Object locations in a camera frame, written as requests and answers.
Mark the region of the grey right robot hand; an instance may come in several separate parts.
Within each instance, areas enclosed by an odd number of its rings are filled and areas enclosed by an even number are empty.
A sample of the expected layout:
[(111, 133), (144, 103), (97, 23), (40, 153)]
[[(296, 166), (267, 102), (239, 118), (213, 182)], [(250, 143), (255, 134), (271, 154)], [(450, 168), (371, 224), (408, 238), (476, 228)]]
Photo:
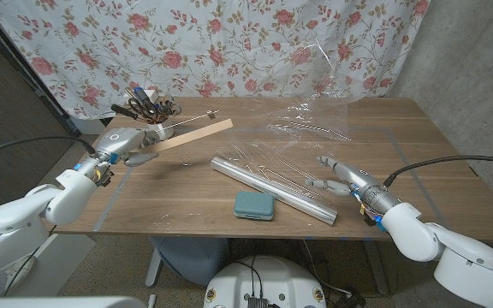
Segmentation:
[(317, 161), (330, 167), (339, 181), (305, 180), (308, 186), (323, 188), (338, 196), (353, 195), (371, 207), (376, 207), (380, 198), (389, 195), (389, 191), (364, 170), (326, 156), (317, 157)]

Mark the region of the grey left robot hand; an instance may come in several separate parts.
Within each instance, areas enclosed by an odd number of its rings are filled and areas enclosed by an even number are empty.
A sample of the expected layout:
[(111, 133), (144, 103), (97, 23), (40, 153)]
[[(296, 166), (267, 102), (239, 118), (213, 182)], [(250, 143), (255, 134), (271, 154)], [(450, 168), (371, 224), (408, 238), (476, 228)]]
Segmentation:
[(111, 129), (95, 146), (95, 151), (102, 161), (117, 164), (119, 161), (128, 167), (138, 167), (155, 157), (157, 151), (147, 153), (134, 152), (160, 141), (157, 133), (134, 127)]

